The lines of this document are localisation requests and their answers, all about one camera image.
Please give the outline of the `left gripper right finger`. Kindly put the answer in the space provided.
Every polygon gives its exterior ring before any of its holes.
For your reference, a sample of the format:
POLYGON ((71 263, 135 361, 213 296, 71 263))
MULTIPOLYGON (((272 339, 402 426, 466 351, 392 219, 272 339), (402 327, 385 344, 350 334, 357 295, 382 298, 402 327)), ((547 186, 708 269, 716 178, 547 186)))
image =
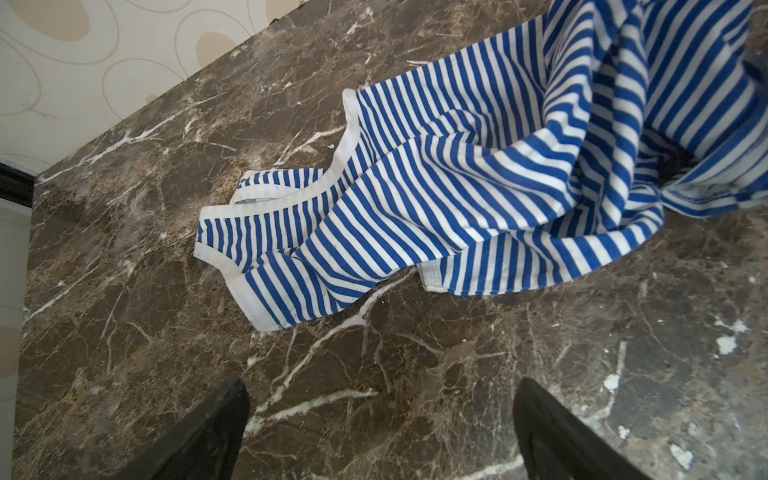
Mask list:
POLYGON ((646 479, 535 380, 515 391, 513 421, 530 479, 646 479))

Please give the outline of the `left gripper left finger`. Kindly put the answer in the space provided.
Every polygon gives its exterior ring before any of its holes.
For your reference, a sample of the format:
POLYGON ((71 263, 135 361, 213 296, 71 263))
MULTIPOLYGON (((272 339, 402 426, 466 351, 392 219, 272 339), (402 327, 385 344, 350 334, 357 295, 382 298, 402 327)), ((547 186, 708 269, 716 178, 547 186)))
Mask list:
POLYGON ((113 477, 228 480, 249 409, 243 380, 231 377, 113 477))

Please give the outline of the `blue white striped tank top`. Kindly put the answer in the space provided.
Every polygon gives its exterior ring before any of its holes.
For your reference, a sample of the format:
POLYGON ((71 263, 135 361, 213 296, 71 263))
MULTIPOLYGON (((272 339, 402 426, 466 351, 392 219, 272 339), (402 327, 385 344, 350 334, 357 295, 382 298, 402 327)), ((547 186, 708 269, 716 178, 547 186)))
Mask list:
POLYGON ((767 71, 749 1, 555 1, 441 60, 347 89, 325 169, 250 171, 195 256, 259 331, 337 313, 416 267, 499 295, 627 255, 672 210, 767 198, 767 71))

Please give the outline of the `left black corner post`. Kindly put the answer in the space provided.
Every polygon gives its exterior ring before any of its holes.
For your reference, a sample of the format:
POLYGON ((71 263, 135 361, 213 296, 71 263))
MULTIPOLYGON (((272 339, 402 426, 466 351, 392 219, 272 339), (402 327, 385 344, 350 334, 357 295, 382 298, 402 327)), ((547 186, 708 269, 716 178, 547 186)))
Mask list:
POLYGON ((0 196, 3 200, 31 208, 35 177, 12 166, 0 163, 0 196))

